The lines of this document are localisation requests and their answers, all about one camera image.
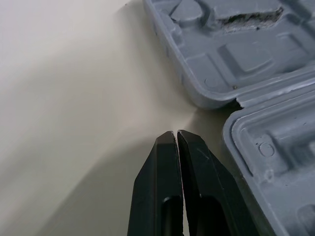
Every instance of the case lid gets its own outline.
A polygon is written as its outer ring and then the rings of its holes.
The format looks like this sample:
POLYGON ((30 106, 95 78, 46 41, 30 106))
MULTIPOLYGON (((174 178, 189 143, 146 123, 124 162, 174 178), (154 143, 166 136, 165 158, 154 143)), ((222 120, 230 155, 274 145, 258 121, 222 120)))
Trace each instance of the case lid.
POLYGON ((234 112, 223 139, 257 225, 315 235, 315 85, 234 112))
POLYGON ((204 108, 249 107, 315 83, 313 0, 146 1, 189 93, 222 102, 204 108))

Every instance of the gray plastic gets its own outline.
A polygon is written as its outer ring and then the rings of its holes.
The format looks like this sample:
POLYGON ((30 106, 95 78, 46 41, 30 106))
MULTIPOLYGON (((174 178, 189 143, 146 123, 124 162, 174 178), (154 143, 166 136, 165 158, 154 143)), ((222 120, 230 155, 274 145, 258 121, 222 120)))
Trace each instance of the gray plastic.
POLYGON ((234 112, 223 129, 262 235, 315 235, 315 86, 234 112))
POLYGON ((194 103, 249 107, 315 83, 314 0, 144 0, 194 103))

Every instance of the black tool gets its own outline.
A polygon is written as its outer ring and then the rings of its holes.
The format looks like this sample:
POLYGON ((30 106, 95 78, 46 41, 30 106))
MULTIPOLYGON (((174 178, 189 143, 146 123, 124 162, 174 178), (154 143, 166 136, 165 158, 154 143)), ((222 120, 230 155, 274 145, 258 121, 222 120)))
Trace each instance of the black tool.
POLYGON ((233 176, 202 138, 177 137, 178 146, 170 131, 158 137, 138 174, 127 236, 182 236, 182 189, 190 236, 259 235, 233 176))

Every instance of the white surface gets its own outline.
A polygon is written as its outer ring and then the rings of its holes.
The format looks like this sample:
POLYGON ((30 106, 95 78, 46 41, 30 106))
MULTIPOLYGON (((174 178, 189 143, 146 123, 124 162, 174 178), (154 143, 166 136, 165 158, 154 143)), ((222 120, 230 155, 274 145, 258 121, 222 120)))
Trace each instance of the white surface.
POLYGON ((0 235, 126 235, 157 136, 186 129, 220 156, 230 111, 194 107, 125 3, 0 0, 0 235))

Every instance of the gray plastic case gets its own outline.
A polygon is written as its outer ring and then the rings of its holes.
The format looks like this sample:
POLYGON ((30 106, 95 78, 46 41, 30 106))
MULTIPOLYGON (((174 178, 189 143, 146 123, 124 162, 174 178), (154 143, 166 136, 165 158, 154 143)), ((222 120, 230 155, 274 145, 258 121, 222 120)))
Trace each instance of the gray plastic case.
POLYGON ((261 235, 315 236, 315 0, 144 0, 194 103, 233 100, 231 171, 261 235))
POLYGON ((315 82, 314 0, 144 0, 194 103, 242 107, 315 82))

